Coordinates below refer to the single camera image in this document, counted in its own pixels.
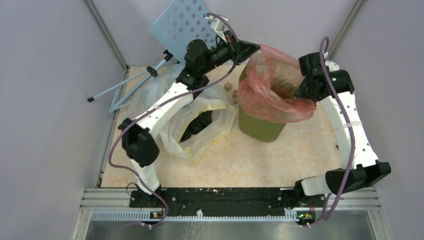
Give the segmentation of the red translucent trash bag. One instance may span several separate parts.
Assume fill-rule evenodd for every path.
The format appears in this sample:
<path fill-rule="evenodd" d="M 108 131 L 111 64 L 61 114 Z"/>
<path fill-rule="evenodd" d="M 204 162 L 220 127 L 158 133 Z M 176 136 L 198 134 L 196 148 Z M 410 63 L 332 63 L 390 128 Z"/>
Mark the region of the red translucent trash bag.
<path fill-rule="evenodd" d="M 315 103 L 296 97 L 304 77 L 299 61 L 267 45 L 261 45 L 245 67 L 245 78 L 237 89 L 238 103 L 249 116 L 272 123 L 309 120 Z"/>

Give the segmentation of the green mesh trash bin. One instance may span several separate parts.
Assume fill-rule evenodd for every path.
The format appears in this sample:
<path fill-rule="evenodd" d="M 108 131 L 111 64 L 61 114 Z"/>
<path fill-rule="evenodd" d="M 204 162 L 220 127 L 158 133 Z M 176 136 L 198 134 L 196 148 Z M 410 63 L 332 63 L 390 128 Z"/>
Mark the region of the green mesh trash bin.
<path fill-rule="evenodd" d="M 238 100 L 238 126 L 242 133 L 262 142 L 274 142 L 282 133 L 287 123 L 275 123 L 250 116 Z"/>

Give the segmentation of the large translucent white plastic bag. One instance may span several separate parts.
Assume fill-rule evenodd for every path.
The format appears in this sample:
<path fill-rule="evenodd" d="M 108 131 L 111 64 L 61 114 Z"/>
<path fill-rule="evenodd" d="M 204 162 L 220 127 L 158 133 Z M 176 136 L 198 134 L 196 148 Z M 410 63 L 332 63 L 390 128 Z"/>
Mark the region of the large translucent white plastic bag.
<path fill-rule="evenodd" d="M 140 115 L 126 118 L 121 147 L 141 167 L 165 151 L 178 160 L 197 164 L 217 141 L 231 132 L 236 108 L 221 83 L 193 92 L 177 82 L 177 64 L 149 82 L 139 95 Z"/>

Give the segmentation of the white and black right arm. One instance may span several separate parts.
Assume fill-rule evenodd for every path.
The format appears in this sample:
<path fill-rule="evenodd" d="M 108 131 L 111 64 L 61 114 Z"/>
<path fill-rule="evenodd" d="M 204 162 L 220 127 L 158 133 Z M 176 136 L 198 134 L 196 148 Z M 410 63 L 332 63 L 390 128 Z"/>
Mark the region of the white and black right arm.
<path fill-rule="evenodd" d="M 345 173 L 348 175 L 343 193 L 371 187 L 390 174 L 390 164 L 379 160 L 368 141 L 356 106 L 350 74 L 327 60 L 325 66 L 331 80 L 329 84 L 318 52 L 304 55 L 298 62 L 304 79 L 295 96 L 312 100 L 323 107 L 336 137 L 341 167 L 296 181 L 294 202 L 307 206 L 315 195 L 337 194 Z"/>

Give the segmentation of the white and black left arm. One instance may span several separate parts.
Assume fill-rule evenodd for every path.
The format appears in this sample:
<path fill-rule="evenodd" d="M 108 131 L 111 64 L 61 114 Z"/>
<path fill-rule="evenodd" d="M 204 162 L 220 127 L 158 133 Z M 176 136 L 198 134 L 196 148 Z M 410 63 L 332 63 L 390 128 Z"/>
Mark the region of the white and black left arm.
<path fill-rule="evenodd" d="M 135 167 L 137 188 L 147 206 L 156 206 L 161 198 L 155 167 L 160 153 L 155 138 L 161 128 L 181 108 L 212 86 L 207 73 L 228 61 L 234 66 L 240 65 L 260 48 L 257 43 L 238 39 L 229 30 L 214 48 L 208 48 L 204 40 L 191 40 L 186 46 L 185 66 L 170 88 L 143 114 L 135 119 L 126 118 L 121 123 L 121 146 Z"/>

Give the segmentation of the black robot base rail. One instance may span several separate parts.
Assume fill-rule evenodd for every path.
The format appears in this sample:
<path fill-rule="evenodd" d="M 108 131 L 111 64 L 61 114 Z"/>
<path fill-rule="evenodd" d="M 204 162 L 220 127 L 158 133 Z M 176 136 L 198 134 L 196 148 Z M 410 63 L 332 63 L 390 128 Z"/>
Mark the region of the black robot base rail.
<path fill-rule="evenodd" d="M 129 207 L 159 209 L 169 217 L 282 217 L 287 210 L 317 205 L 319 196 L 305 196 L 300 188 L 280 187 L 159 187 L 147 194 L 131 192 Z"/>

